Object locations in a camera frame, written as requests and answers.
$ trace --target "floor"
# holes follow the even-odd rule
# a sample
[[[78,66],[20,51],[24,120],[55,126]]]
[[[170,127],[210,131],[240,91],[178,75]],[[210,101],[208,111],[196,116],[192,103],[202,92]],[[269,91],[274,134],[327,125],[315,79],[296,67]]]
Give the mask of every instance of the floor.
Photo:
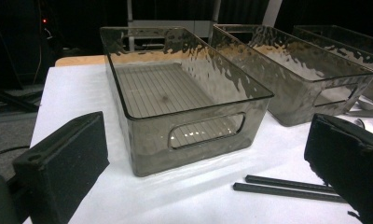
[[[85,56],[89,52],[82,49],[63,49],[63,57]],[[23,86],[22,91],[7,91],[22,99],[39,105],[44,84]],[[12,161],[28,149],[33,137],[37,113],[26,113],[0,102],[0,151],[14,147],[26,147],[0,154],[0,175],[9,180],[14,174]]]

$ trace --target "dark background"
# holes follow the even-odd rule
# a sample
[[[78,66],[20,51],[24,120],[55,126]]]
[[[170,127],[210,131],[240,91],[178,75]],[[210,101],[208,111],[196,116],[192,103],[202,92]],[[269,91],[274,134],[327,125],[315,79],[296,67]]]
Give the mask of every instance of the dark background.
[[[261,24],[268,3],[222,0],[218,23]],[[214,0],[132,5],[135,20],[210,21]],[[61,57],[103,54],[100,27],[127,24],[127,0],[0,0],[0,38],[7,52],[0,55],[10,58],[22,84],[36,77],[45,82],[48,68]],[[283,0],[274,26],[292,33],[302,24],[335,24],[373,36],[373,0]]]
[[[373,0],[283,0],[275,27],[325,24],[373,36]]]

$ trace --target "white table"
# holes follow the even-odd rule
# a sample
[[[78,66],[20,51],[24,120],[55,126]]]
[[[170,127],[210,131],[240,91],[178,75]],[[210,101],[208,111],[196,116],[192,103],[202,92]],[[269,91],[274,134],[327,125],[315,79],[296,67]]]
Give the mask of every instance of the white table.
[[[94,111],[104,112],[110,165],[70,223],[360,223],[347,214],[353,210],[346,203],[232,189],[235,182],[243,183],[246,175],[322,184],[303,159],[309,123],[285,128],[267,113],[247,149],[136,177],[104,65],[53,67],[48,72],[32,146],[70,119]]]

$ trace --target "bin handle cutout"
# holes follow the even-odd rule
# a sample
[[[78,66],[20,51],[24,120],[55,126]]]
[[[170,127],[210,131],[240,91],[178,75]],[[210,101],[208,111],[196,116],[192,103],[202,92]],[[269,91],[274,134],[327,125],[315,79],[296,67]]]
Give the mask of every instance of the bin handle cutout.
[[[123,51],[123,53],[163,51],[165,41],[165,37],[161,35],[124,35],[121,38],[121,50]]]
[[[245,113],[238,113],[178,125],[169,133],[169,147],[180,149],[231,137],[242,130],[244,121]]]
[[[357,84],[330,87],[322,90],[314,100],[314,106],[332,105],[347,102],[354,95]]]

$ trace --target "black foam block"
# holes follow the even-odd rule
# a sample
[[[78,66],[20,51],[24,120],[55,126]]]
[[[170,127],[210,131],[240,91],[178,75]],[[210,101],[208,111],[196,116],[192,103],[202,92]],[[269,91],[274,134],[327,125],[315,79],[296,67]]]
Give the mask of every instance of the black foam block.
[[[344,119],[316,114],[304,154],[311,169],[373,223],[373,133]]]
[[[0,223],[20,223],[8,185],[2,176],[0,176]]]
[[[102,112],[69,121],[14,160],[33,223],[67,223],[108,164]]]

